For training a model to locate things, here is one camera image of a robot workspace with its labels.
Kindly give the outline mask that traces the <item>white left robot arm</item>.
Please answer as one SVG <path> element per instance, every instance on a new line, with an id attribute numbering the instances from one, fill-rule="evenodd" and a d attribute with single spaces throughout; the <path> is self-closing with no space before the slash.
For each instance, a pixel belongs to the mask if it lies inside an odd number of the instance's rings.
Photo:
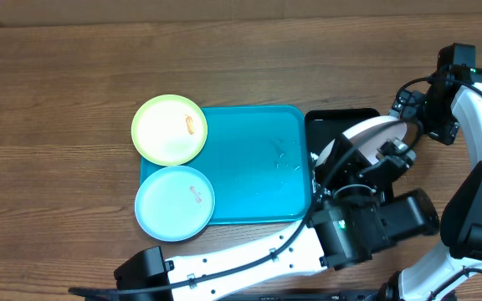
<path id="1" fill-rule="evenodd" d="M 137 253 L 114 271 L 122 300 L 219 300 L 258 283 L 311 276 L 363 263 L 373 253 L 439 227 L 432 202 L 418 189 L 392 201 L 335 195 L 301 222 L 273 236 L 215 253 Z"/>

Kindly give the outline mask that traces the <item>white pink plate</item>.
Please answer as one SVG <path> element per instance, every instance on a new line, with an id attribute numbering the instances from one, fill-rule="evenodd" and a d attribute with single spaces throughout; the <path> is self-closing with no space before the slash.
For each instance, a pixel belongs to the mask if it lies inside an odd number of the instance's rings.
<path id="1" fill-rule="evenodd" d="M 353 125 L 345 130 L 343 134 L 353 144 L 359 142 L 361 138 L 368 137 L 368 141 L 361 145 L 358 150 L 371 165 L 375 165 L 379 162 L 377 159 L 377 149 L 392 138 L 402 140 L 407 133 L 407 126 L 404 123 L 393 125 L 379 134 L 376 133 L 377 130 L 380 130 L 384 125 L 392 121 L 397 121 L 397 118 L 389 115 L 373 117 Z"/>

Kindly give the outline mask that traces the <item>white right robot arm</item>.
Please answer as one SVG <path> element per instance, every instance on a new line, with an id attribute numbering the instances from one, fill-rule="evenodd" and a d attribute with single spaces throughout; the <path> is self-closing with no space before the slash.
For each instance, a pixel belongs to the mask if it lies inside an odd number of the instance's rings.
<path id="1" fill-rule="evenodd" d="M 378 300 L 443 300 L 482 275 L 482 82 L 456 80 L 451 115 L 464 132 L 472 170 L 444 209 L 440 241 L 413 266 L 394 273 Z"/>

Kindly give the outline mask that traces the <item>light blue plate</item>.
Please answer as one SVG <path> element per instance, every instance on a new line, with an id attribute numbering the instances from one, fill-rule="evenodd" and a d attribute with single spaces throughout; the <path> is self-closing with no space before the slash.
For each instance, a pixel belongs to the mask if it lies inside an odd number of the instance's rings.
<path id="1" fill-rule="evenodd" d="M 211 182 L 189 166 L 155 171 L 141 184 L 135 199 L 138 225 L 163 242 L 180 242 L 198 235 L 210 222 L 214 208 Z"/>

